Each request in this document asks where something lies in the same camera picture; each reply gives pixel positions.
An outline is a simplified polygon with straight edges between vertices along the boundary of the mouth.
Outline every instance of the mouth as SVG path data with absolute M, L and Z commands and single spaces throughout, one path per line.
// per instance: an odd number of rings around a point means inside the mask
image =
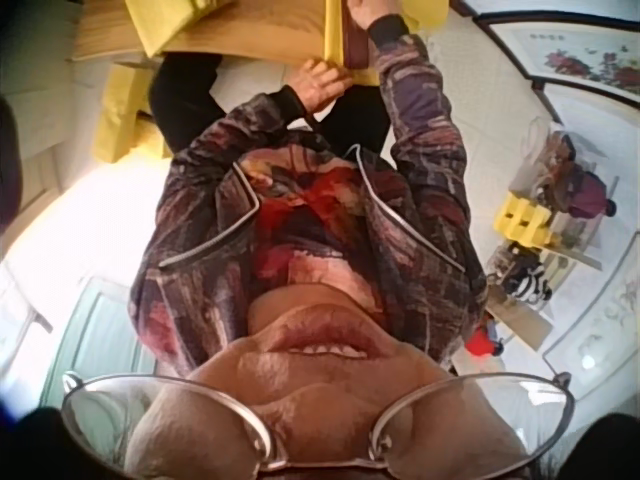
M 366 314 L 334 304 L 287 312 L 263 331 L 267 352 L 335 355 L 349 360 L 390 357 L 395 342 Z

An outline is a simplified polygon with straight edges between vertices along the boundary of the hand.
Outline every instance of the hand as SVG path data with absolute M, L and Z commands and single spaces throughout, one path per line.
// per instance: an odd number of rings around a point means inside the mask
M 307 113 L 321 112 L 352 85 L 353 79 L 342 67 L 309 60 L 288 82 Z
M 382 17 L 400 13 L 398 0 L 348 0 L 348 5 L 353 20 L 363 30 Z

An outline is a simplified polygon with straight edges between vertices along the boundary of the metal eyeglass frame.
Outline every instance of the metal eyeglass frame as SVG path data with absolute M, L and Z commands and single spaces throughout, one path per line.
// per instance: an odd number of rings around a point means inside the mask
M 564 406 L 562 418 L 556 428 L 554 434 L 545 441 L 537 450 L 527 457 L 526 459 L 521 460 L 517 464 L 509 466 L 508 468 L 504 468 L 500 471 L 493 472 L 490 475 L 485 475 L 482 477 L 477 477 L 475 480 L 489 480 L 502 477 L 509 473 L 513 473 L 518 471 L 527 465 L 530 465 L 532 462 L 540 458 L 544 453 L 546 453 L 566 432 L 571 418 L 573 417 L 573 413 L 575 410 L 575 398 L 568 390 L 568 382 L 564 381 L 564 377 L 556 376 L 553 380 L 547 380 L 542 377 L 538 377 L 535 375 L 523 374 L 523 373 L 480 373 L 474 375 L 465 375 L 461 377 L 454 377 L 451 379 L 442 380 L 439 382 L 432 383 L 425 387 L 421 387 L 408 395 L 400 398 L 389 407 L 387 407 L 382 414 L 376 420 L 371 432 L 369 434 L 369 459 L 364 458 L 356 458 L 349 461 L 340 461 L 340 462 L 318 462 L 318 463 L 296 463 L 289 460 L 286 449 L 282 442 L 269 430 L 269 428 L 264 424 L 264 422 L 251 410 L 249 407 L 240 403 L 235 398 L 219 392 L 217 390 L 211 389 L 204 385 L 201 385 L 196 382 L 192 382 L 189 380 L 166 377 L 166 376 L 157 376 L 157 375 L 107 375 L 102 377 L 93 378 L 87 382 L 84 382 L 77 374 L 74 372 L 67 372 L 62 376 L 62 383 L 65 390 L 65 397 L 62 402 L 61 412 L 62 412 L 62 420 L 65 428 L 74 441 L 87 453 L 90 457 L 92 457 L 95 461 L 99 462 L 101 465 L 107 467 L 110 470 L 117 471 L 119 475 L 125 475 L 129 478 L 130 474 L 122 471 L 121 469 L 116 469 L 114 465 L 108 464 L 103 459 L 95 454 L 95 452 L 91 451 L 87 448 L 83 442 L 79 441 L 76 438 L 76 434 L 74 433 L 74 428 L 69 424 L 69 420 L 65 416 L 65 408 L 68 408 L 69 399 L 73 396 L 73 394 L 79 390 L 86 389 L 86 387 L 91 386 L 92 384 L 96 384 L 99 382 L 104 382 L 108 380 L 117 380 L 119 378 L 129 378 L 129 379 L 148 379 L 148 380 L 158 380 L 162 383 L 168 385 L 176 385 L 176 386 L 184 386 L 189 390 L 200 393 L 205 397 L 211 398 L 212 400 L 222 404 L 226 408 L 233 411 L 236 415 L 242 418 L 245 422 L 247 422 L 254 429 L 255 433 L 258 434 L 259 440 L 257 440 L 254 444 L 256 451 L 260 454 L 260 461 L 257 463 L 256 468 L 253 472 L 253 477 L 247 480 L 254 480 L 259 478 L 260 474 L 271 474 L 271 473 L 280 473 L 284 470 L 289 469 L 336 469 L 336 468 L 360 468 L 365 470 L 377 470 L 377 471 L 386 471 L 389 475 L 396 477 L 391 469 L 390 465 L 387 461 L 384 460 L 385 452 L 391 448 L 391 438 L 384 434 L 384 429 L 389 423 L 389 421 L 403 408 L 411 405 L 415 401 L 420 398 L 428 395 L 429 393 L 433 393 L 434 391 L 440 390 L 442 388 L 448 387 L 451 384 L 455 383 L 463 383 L 469 380 L 478 380 L 478 379 L 487 379 L 487 378 L 517 378 L 523 381 L 536 381 L 542 384 L 551 385 L 557 388 L 560 392 L 566 395 L 566 403 Z

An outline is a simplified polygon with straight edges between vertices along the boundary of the picture frame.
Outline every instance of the picture frame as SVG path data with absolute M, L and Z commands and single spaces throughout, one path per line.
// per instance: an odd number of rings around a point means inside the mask
M 640 108 L 637 28 L 579 15 L 481 16 L 474 21 L 534 89 L 556 83 Z
M 638 353 L 640 232 L 578 320 L 543 355 L 553 371 L 572 375 L 569 389 L 586 398 Z
M 545 13 L 640 23 L 640 4 L 636 0 L 451 0 L 451 7 L 462 16 L 472 17 Z

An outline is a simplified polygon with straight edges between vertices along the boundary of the patterned jacket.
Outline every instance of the patterned jacket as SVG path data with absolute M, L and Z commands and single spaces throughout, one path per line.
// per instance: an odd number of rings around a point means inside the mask
M 367 151 L 357 160 L 389 333 L 447 363 L 486 302 L 469 237 L 466 153 L 442 76 L 418 37 L 381 47 L 377 69 L 397 171 Z M 260 201 L 242 161 L 263 149 L 333 157 L 321 136 L 287 130 L 273 98 L 258 95 L 171 163 L 130 314 L 143 343 L 182 375 L 247 335 Z

